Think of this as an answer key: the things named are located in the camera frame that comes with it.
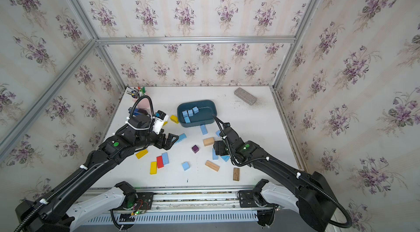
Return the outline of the light blue cube front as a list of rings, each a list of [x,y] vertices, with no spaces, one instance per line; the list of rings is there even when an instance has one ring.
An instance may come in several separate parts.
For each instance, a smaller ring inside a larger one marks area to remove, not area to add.
[[[182,168],[183,168],[184,171],[189,170],[190,169],[189,163],[188,162],[183,162],[182,163]]]

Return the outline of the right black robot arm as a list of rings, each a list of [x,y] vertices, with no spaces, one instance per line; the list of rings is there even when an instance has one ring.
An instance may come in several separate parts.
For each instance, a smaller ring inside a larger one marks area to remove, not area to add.
[[[259,206],[279,205],[297,212],[312,229],[323,232],[329,224],[339,228],[353,225],[351,215],[339,203],[326,178],[319,172],[308,174],[270,155],[253,141],[243,141],[230,123],[214,120],[221,139],[214,143],[216,155],[230,157],[236,167],[257,169],[278,183],[261,179],[253,188]]]

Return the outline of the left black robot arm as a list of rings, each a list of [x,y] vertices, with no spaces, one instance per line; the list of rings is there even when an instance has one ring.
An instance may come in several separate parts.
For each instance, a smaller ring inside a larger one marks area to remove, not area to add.
[[[165,112],[134,114],[143,99],[147,99],[149,107],[153,108],[148,95],[139,97],[125,124],[98,149],[90,152],[85,163],[73,174],[42,197],[34,201],[24,200],[16,207],[19,225],[15,231],[72,232],[108,209],[134,205],[136,190],[127,182],[118,183],[109,192],[85,201],[82,206],[78,206],[76,201],[126,158],[149,146],[168,151],[178,141],[177,135],[164,133],[163,126],[168,120]]]

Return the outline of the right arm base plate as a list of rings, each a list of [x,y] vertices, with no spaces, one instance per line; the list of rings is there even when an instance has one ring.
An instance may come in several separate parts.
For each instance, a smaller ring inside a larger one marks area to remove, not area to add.
[[[240,190],[237,192],[237,198],[241,208],[274,207],[274,204],[269,204],[260,194],[252,190]]]

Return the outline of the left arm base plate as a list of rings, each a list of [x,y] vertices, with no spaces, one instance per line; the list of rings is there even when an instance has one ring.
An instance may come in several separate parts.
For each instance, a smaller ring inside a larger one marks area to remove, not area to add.
[[[152,208],[154,193],[153,192],[144,192],[128,195],[124,200],[121,206],[114,209],[117,211],[146,211]]]

